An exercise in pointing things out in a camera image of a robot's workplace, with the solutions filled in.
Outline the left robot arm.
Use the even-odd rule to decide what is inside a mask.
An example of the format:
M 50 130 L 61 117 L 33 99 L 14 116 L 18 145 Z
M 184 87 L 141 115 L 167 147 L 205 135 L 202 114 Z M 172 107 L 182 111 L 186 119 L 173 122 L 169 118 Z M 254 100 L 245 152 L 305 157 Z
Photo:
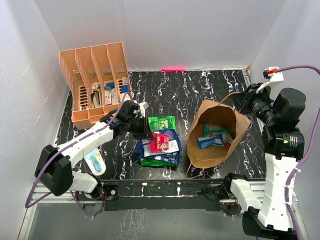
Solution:
M 125 133 L 131 133 L 137 140 L 153 139 L 147 108 L 147 102 L 126 100 L 74 139 L 56 147 L 45 146 L 35 169 L 35 182 L 41 182 L 56 197 L 75 191 L 99 199 L 103 183 L 94 174 L 76 172 L 74 167 L 94 149 Z

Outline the dark blue spicy chips bag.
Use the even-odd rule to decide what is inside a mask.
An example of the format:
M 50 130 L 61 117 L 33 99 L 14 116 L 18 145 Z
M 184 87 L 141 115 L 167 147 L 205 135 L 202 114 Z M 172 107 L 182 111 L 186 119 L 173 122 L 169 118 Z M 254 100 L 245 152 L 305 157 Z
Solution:
M 155 131 L 153 134 L 164 134 L 168 136 L 168 150 L 152 152 L 151 141 L 140 139 L 135 145 L 134 153 L 138 154 L 138 158 L 141 159 L 152 159 L 177 165 L 180 159 L 180 152 L 183 148 L 176 131 L 174 129 L 162 129 Z

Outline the blue cookie snack pack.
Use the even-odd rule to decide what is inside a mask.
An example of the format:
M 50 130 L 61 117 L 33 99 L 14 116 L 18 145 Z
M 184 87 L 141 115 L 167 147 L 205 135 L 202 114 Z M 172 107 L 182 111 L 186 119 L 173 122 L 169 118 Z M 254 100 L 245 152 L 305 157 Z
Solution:
M 142 166 L 147 167 L 176 167 L 180 161 L 181 143 L 177 140 L 169 141 L 169 149 L 165 152 L 151 152 L 150 141 L 140 140 L 136 152 Z

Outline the green chips bag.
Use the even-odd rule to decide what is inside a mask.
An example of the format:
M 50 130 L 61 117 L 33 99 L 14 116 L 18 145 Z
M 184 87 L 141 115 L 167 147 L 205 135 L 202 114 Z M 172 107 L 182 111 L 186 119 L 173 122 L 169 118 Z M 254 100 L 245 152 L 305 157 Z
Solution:
M 165 116 L 165 117 L 149 117 L 148 123 L 152 133 L 164 130 L 164 129 L 174 129 L 176 130 L 176 117 L 175 116 Z

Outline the brown paper bag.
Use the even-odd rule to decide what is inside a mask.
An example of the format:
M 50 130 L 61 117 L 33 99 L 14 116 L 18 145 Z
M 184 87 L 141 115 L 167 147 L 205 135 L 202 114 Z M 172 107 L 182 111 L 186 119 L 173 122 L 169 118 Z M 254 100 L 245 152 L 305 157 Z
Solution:
M 205 99 L 196 112 L 186 139 L 187 156 L 190 167 L 205 169 L 224 163 L 234 152 L 244 137 L 251 121 L 243 114 L 223 102 L 234 97 L 238 92 L 232 92 L 220 102 Z M 203 136 L 204 124 L 218 125 L 231 130 L 234 139 L 230 146 L 209 146 L 200 149 L 197 138 Z

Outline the red pink snack pack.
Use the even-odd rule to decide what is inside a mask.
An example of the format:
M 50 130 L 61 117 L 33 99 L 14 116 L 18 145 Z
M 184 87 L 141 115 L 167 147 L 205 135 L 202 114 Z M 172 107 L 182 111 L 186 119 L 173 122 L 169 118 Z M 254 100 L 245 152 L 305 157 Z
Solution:
M 169 136 L 164 133 L 153 132 L 153 140 L 150 141 L 150 151 L 154 153 L 169 150 Z

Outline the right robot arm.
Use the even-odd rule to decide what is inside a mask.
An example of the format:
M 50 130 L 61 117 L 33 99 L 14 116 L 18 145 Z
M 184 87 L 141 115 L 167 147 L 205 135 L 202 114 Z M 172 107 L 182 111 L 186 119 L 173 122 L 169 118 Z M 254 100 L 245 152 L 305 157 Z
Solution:
M 305 138 L 297 128 L 305 110 L 306 96 L 286 87 L 276 100 L 270 98 L 271 87 L 253 83 L 230 96 L 241 114 L 254 114 L 264 124 L 262 141 L 266 161 L 263 200 L 251 189 L 245 176 L 230 173 L 225 178 L 223 194 L 237 198 L 242 211 L 242 228 L 246 235 L 273 240 L 296 240 L 292 205 L 295 174 L 304 156 Z

